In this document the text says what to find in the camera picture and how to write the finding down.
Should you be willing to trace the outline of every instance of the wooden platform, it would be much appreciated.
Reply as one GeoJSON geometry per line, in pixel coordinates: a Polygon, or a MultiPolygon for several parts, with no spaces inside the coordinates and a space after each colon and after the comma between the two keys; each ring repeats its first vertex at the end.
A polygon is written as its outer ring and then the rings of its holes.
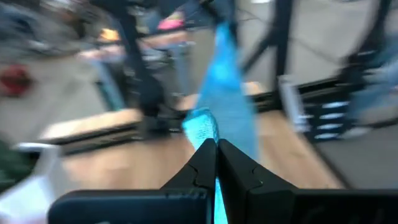
{"type": "MultiPolygon", "coordinates": [[[[250,94],[261,91],[247,84],[250,94]]],[[[189,108],[196,97],[186,98],[181,108],[189,108]]],[[[43,138],[68,136],[139,121],[137,110],[105,113],[85,119],[55,124],[43,138]]],[[[264,167],[300,188],[336,189],[341,184],[323,161],[319,160],[306,140],[295,134],[279,111],[257,116],[261,159],[264,167]]],[[[65,168],[84,189],[158,189],[175,175],[194,153],[183,134],[170,139],[134,142],[111,149],[68,157],[65,168]]]]}

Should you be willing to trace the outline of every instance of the green object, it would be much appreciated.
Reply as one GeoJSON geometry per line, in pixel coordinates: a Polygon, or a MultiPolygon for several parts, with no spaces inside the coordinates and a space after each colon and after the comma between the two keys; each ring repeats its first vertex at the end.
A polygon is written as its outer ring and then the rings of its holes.
{"type": "Polygon", "coordinates": [[[30,175],[35,166],[26,154],[11,150],[10,144],[0,138],[0,194],[30,175]]]}

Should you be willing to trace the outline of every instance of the gray floor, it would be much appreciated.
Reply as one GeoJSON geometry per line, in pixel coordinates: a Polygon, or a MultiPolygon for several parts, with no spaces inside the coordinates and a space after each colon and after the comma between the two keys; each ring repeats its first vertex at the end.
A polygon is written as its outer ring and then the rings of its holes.
{"type": "MultiPolygon", "coordinates": [[[[296,83],[320,80],[335,74],[339,59],[356,47],[372,16],[374,0],[339,3],[333,0],[300,0],[293,19],[289,73],[296,83]]],[[[240,23],[245,57],[260,36],[269,28],[272,3],[251,4],[241,1],[242,20],[255,14],[262,20],[240,23]]],[[[192,74],[195,92],[201,83],[213,52],[213,36],[208,30],[194,35],[192,74]]],[[[248,80],[261,82],[267,89],[272,74],[272,54],[265,55],[250,72],[248,80]]],[[[85,62],[73,57],[30,63],[37,79],[32,93],[23,99],[0,99],[0,131],[14,141],[37,138],[50,124],[105,111],[103,102],[92,85],[96,72],[85,62]]],[[[398,151],[391,144],[396,127],[383,129],[367,141],[335,142],[322,149],[355,182],[364,188],[398,187],[395,172],[398,151]]]]}

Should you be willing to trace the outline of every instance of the sneaker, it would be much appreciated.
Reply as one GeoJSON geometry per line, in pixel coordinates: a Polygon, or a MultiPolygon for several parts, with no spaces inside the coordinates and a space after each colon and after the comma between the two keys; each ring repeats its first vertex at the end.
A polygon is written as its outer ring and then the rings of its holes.
{"type": "Polygon", "coordinates": [[[340,136],[340,138],[341,139],[357,138],[357,137],[360,137],[360,136],[363,136],[363,135],[369,133],[372,130],[373,130],[373,128],[370,128],[370,127],[357,126],[357,127],[351,128],[348,131],[346,131],[345,133],[343,133],[340,136]]]}

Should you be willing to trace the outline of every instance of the blue jeans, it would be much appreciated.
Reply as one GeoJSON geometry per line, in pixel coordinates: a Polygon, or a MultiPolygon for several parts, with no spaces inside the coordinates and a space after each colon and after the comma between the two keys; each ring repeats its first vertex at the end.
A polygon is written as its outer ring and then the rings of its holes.
{"type": "MultiPolygon", "coordinates": [[[[381,98],[391,93],[391,90],[398,86],[398,59],[393,60],[386,69],[378,74],[376,84],[371,84],[364,90],[352,94],[347,118],[357,120],[360,114],[369,108],[383,105],[381,98]]],[[[388,102],[398,105],[398,100],[388,102]]]]}

